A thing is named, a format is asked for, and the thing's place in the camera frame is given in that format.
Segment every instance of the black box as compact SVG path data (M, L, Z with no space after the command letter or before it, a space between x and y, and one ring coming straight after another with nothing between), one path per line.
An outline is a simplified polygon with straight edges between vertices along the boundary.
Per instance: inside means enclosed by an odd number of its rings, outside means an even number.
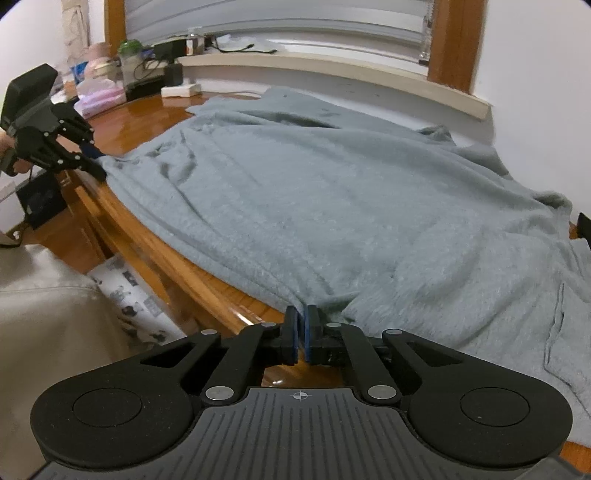
M47 171L17 187L17 197L33 230L68 207L61 195L60 183Z

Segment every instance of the cable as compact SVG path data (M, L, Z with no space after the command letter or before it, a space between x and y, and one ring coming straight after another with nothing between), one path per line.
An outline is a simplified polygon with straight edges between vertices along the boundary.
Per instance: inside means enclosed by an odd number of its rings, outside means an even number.
M246 47L240 48L239 50L223 50L222 48L219 47L219 45L217 43L217 37L213 37L213 42L215 43L215 45L212 44L212 47L215 48L220 53L242 53L242 52L246 52L246 53L277 53L277 49L267 50L267 51L250 50L250 48L255 46L254 43L249 43Z
M150 65L153 64L154 62L157 62L158 64L154 67L154 69L157 69L158 67L160 67L160 64L163 62L162 60L156 60L156 59L152 59L150 61L146 61L146 59L144 59L144 61L142 63L140 63L139 65L137 65L136 68L134 68L134 79L136 80L144 80L145 78L147 78L151 73L152 70L149 70L148 73L146 73L143 77L138 78L137 73L138 73L138 69L140 67L143 67L143 72L145 73L147 69L150 68Z

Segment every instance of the human hand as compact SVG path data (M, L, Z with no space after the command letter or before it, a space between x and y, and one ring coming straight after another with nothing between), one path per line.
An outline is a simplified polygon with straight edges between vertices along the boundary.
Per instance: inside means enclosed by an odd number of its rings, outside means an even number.
M0 157L2 157L9 148L14 148L14 140L0 130ZM31 170L33 165L26 160L18 159L13 166L13 170L17 173L27 173Z

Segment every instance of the windowsill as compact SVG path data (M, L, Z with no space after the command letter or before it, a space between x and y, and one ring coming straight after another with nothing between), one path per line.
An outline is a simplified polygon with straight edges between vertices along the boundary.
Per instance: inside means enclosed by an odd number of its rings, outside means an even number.
M438 83L429 82L423 74L363 60L283 51L275 54L208 53L181 57L178 61L184 67L259 67L298 70L360 80L417 95L480 120L484 120L491 110L490 104L484 100Z

